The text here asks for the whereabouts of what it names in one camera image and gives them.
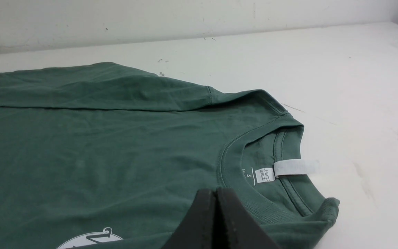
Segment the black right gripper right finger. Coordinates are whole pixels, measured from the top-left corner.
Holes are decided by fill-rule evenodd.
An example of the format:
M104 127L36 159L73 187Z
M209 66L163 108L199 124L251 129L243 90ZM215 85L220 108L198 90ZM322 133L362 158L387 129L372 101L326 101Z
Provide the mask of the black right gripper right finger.
M215 192L215 247L217 249L279 249L230 188Z

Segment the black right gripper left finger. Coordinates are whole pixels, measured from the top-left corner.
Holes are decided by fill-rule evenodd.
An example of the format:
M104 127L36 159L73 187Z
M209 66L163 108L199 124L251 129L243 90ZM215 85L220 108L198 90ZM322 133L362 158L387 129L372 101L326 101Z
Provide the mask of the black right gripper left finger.
M211 249L216 197L211 189L197 191L192 205L163 249Z

